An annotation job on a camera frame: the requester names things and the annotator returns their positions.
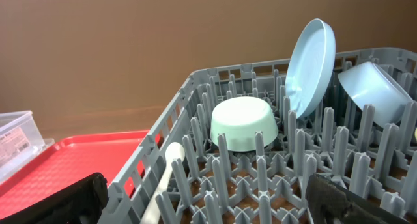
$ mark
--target gray plastic dish rack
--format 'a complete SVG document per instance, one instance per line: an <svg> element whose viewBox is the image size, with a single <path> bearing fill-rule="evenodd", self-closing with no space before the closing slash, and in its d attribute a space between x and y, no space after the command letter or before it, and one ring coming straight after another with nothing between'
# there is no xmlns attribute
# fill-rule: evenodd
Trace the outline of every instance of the gray plastic dish rack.
<svg viewBox="0 0 417 224"><path fill-rule="evenodd" d="M417 215L417 102L405 106L399 125L375 125L375 107L367 105L361 111L336 75L366 61L378 63L417 99L417 54L397 48L338 53L322 102L304 119L296 119L285 96L282 71L289 59L193 72L111 183L99 223L141 222L164 172L165 150L174 141L184 146L186 159L174 161L168 190L157 196L164 223L215 224L225 216L234 220L231 223L312 223L305 200L312 173L321 173L394 215ZM211 144L212 110L236 96L257 96L270 103L280 129L273 143L260 147L263 136L258 132L255 152L228 152L226 135L219 136L219 147ZM164 138L160 148L158 134ZM143 177L137 171L140 161ZM130 179L136 189L131 197L123 188ZM195 184L199 188L192 191ZM251 205L240 205L243 200ZM185 213L189 220L183 219Z"/></svg>

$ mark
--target spoon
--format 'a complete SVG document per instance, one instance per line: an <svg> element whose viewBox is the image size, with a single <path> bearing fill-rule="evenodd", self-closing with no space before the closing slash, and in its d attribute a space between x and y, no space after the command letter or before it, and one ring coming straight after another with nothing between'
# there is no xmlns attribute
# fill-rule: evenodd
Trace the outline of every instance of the spoon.
<svg viewBox="0 0 417 224"><path fill-rule="evenodd" d="M168 145L167 150L165 151L165 171L161 177L161 180L159 181L158 187L156 187L155 192L149 201L148 206L146 207L145 213L142 216L142 224L157 224L159 222L161 213L159 211L158 205L156 204L155 197L157 194L166 191L168 188L169 179L171 178L173 172L171 163L176 159L184 161L184 157L184 147L181 144L173 142Z"/></svg>

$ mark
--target red surface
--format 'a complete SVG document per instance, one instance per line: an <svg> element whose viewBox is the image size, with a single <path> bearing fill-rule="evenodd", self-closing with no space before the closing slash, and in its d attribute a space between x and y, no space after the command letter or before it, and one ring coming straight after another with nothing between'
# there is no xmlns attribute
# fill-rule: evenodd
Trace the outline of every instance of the red surface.
<svg viewBox="0 0 417 224"><path fill-rule="evenodd" d="M0 185L0 219L100 172L108 186L148 131L82 135L63 139ZM138 165L142 174L143 166ZM129 180L124 186L132 194Z"/></svg>

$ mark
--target brown backdrop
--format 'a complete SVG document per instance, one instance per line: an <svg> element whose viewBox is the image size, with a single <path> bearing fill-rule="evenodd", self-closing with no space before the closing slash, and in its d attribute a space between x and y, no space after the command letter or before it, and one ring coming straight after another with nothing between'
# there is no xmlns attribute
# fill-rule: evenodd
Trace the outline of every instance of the brown backdrop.
<svg viewBox="0 0 417 224"><path fill-rule="evenodd" d="M416 0L0 0L0 112L45 137L150 128L193 70L288 58L313 18L337 51L417 51Z"/></svg>

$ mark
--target light blue plate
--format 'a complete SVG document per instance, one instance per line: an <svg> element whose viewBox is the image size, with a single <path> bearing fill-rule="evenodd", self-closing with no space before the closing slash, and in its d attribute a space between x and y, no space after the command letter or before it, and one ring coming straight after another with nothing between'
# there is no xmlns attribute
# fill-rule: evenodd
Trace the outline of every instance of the light blue plate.
<svg viewBox="0 0 417 224"><path fill-rule="evenodd" d="M314 112L332 77L336 40L320 19L308 23L295 45L285 79L286 95L297 118Z"/></svg>

